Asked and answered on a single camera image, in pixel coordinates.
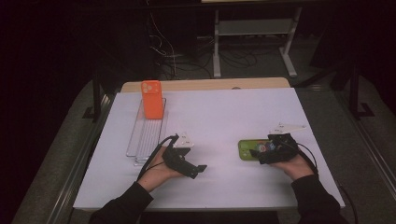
person's left hand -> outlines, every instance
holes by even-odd
[[[140,186],[142,186],[147,192],[152,192],[168,179],[183,176],[178,171],[166,166],[163,161],[163,152],[165,149],[166,147],[162,147],[158,151],[146,172],[137,181],[137,183],[140,184]]]

black cable on floor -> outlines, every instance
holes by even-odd
[[[356,206],[353,203],[352,199],[350,198],[349,194],[347,193],[347,190],[344,188],[344,186],[340,183],[338,183],[338,188],[344,192],[344,194],[346,195],[347,200],[350,203],[350,206],[352,207],[353,210],[353,216],[355,218],[355,224],[359,224],[359,220],[358,220],[358,211],[356,210]]]
[[[210,63],[212,57],[207,57],[207,59],[204,62],[204,65],[200,65],[198,63],[193,63],[191,60],[186,61],[184,60],[183,62],[178,62],[176,61],[176,64],[178,66],[176,66],[176,69],[181,70],[181,71],[198,71],[198,70],[204,70],[207,74],[209,78],[213,78],[211,73],[209,72],[209,70],[206,69],[207,65]],[[162,63],[162,65],[169,67],[170,69],[173,69],[172,64],[169,64],[167,61],[164,61]],[[182,68],[180,67],[181,65],[188,65],[189,67],[194,66],[195,68]],[[168,80],[172,80],[175,77],[177,79],[181,79],[179,76],[172,76],[172,74],[170,74],[169,72],[166,72],[163,70],[163,74],[165,75],[166,79]]]
[[[72,216],[73,216],[74,211],[75,211],[75,208],[72,207],[72,211],[70,212],[69,217],[67,218],[67,222],[66,222],[67,224],[69,224],[70,221],[72,220]]]

cable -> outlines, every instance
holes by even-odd
[[[156,48],[154,48],[154,47],[152,47],[152,46],[150,46],[150,48],[151,48],[151,49],[154,49],[155,51],[157,51],[157,53],[161,54],[162,56],[165,56],[165,55],[166,55],[166,52],[165,52],[164,50],[156,49]]]
[[[152,169],[152,168],[154,168],[154,167],[156,167],[156,166],[159,166],[159,165],[161,165],[161,164],[163,164],[164,163],[164,161],[162,161],[162,162],[160,162],[160,163],[157,163],[157,164],[155,164],[155,165],[152,165],[152,166],[150,166],[147,170],[150,170],[150,169]]]
[[[206,67],[210,63],[211,59],[212,59],[212,54],[210,54],[210,57],[207,57],[207,59],[204,62],[204,65],[200,65],[198,63],[192,63],[191,61],[180,62],[180,63],[177,62],[178,65],[195,66],[195,68],[194,67],[193,68],[183,68],[181,66],[177,66],[176,69],[179,69],[179,70],[182,70],[182,71],[197,71],[197,70],[201,70],[202,69],[205,72],[207,72],[207,74],[209,75],[209,78],[212,78],[212,74],[209,72],[208,69],[206,69]]]
[[[175,62],[175,51],[174,51],[174,48],[173,48],[172,44],[169,42],[169,40],[166,39],[165,36],[163,36],[163,33],[161,33],[160,29],[158,29],[157,24],[155,23],[155,20],[154,20],[154,16],[152,15],[152,12],[150,12],[149,15],[151,17],[151,21],[152,21],[152,24],[155,27],[155,30],[166,41],[166,43],[168,43],[169,47],[172,50],[172,57],[173,57],[173,60],[174,60],[174,70],[173,71],[174,71],[174,76],[175,76],[176,75],[176,62]]]
[[[75,211],[75,208],[72,207],[72,211],[70,212],[69,216],[67,217],[67,222],[66,222],[67,224],[71,223],[74,211]]]
[[[314,164],[315,164],[315,167],[318,169],[318,165],[317,165],[317,159],[315,159],[315,156],[314,156],[314,154],[312,153],[312,151],[311,151],[311,150],[309,150],[309,148],[308,148],[308,147],[306,147],[306,146],[304,146],[303,144],[297,143],[297,145],[298,145],[298,146],[301,146],[301,147],[304,147],[306,150],[308,150],[308,151],[309,151],[309,153],[311,153],[312,159],[314,159]]]
[[[163,46],[163,41],[160,39],[159,36],[157,36],[157,35],[150,35],[149,37],[157,37],[157,39],[160,41],[160,46],[159,46],[159,47],[162,47],[162,46]]]
[[[359,224],[359,220],[358,220],[358,211],[356,210],[355,204],[352,202],[352,199],[350,198],[349,194],[347,193],[347,190],[344,189],[343,185],[340,184],[340,183],[338,183],[338,181],[337,181],[337,184],[338,184],[338,188],[339,188],[341,191],[343,191],[344,194],[346,195],[346,198],[347,198],[347,200],[349,201],[350,206],[352,207],[353,216],[354,216],[354,218],[355,218],[355,224]]]
[[[277,48],[273,48],[273,49],[269,49],[267,51],[265,51],[264,53],[258,53],[256,52],[259,48],[261,48],[263,46],[263,42],[261,41],[259,42],[257,45],[249,45],[251,47],[253,47],[252,50],[239,50],[239,52],[235,52],[235,51],[231,51],[228,50],[228,53],[231,54],[231,57],[233,57],[233,59],[229,56],[226,56],[226,54],[224,53],[219,53],[219,56],[221,57],[221,59],[227,63],[228,65],[235,67],[235,68],[249,68],[250,66],[254,66],[258,63],[258,59],[256,56],[261,56],[261,55],[265,55],[265,54],[269,54],[272,53],[274,51],[277,51]],[[229,49],[232,48],[232,46],[230,44],[223,44],[223,47],[228,47]],[[250,61],[248,59],[248,57],[252,57],[253,62]]]
[[[166,137],[165,139],[163,139],[161,141],[160,144],[158,144],[158,146],[155,147],[154,151],[151,153],[151,155],[148,157],[148,160],[146,161],[146,163],[143,165],[142,169],[140,170],[139,176],[137,177],[136,181],[139,180],[143,174],[147,171],[149,164],[152,162],[152,160],[154,159],[154,157],[157,155],[158,151],[161,149],[161,147],[163,146],[163,144],[168,141],[169,139],[172,139],[174,136],[169,136]]]
[[[163,73],[165,74],[165,76],[166,76],[166,79],[168,79],[168,80],[181,80],[181,78],[175,73],[175,72],[173,72],[173,69],[176,69],[174,66],[172,66],[171,64],[169,64],[169,63],[164,63],[163,65],[165,65],[165,66],[168,66],[170,69],[171,69],[171,73],[168,73],[167,71],[165,71],[163,68],[162,68],[162,71],[163,71]]]

black sleeve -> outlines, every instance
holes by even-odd
[[[340,215],[340,204],[323,188],[315,175],[308,175],[291,183],[297,202],[300,224],[348,223]]]
[[[111,200],[93,213],[90,223],[136,223],[152,200],[149,193],[134,182],[119,198]]]

orange box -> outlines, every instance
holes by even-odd
[[[143,107],[146,119],[163,118],[163,90],[158,80],[145,80],[141,83]]]

